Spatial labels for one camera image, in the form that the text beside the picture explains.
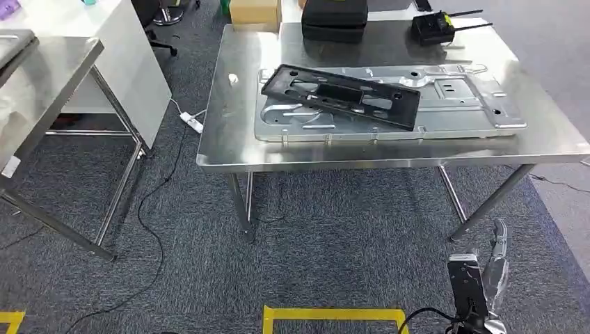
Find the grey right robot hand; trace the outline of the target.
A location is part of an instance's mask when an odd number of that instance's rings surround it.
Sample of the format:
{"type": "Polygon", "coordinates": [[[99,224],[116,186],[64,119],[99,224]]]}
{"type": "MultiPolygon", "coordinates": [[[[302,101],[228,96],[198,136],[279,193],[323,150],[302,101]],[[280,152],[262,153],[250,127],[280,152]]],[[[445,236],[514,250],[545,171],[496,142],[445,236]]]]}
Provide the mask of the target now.
{"type": "Polygon", "coordinates": [[[499,315],[502,299],[508,285],[509,262],[507,261],[507,249],[509,238],[507,225],[502,219],[496,219],[494,224],[495,236],[491,240],[492,253],[483,271],[482,280],[488,311],[494,315],[499,315]]]}

